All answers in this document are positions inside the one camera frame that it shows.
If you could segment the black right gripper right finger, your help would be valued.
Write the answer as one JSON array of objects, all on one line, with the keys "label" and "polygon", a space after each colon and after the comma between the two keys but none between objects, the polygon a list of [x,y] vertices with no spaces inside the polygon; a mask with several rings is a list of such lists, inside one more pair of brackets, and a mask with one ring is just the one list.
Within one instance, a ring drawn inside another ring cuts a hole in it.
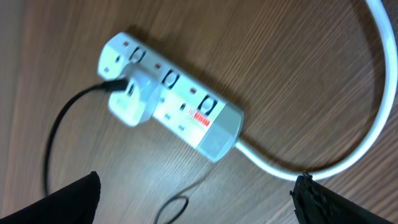
[{"label": "black right gripper right finger", "polygon": [[297,177],[290,196],[300,224],[392,224],[315,182],[308,173]]}]

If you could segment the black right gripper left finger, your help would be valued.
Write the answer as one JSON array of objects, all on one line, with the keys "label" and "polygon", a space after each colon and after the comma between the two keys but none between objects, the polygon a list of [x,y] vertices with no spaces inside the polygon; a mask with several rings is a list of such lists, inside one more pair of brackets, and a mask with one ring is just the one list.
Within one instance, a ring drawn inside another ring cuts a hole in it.
[{"label": "black right gripper left finger", "polygon": [[100,177],[93,171],[32,205],[1,218],[1,223],[92,224],[100,193]]}]

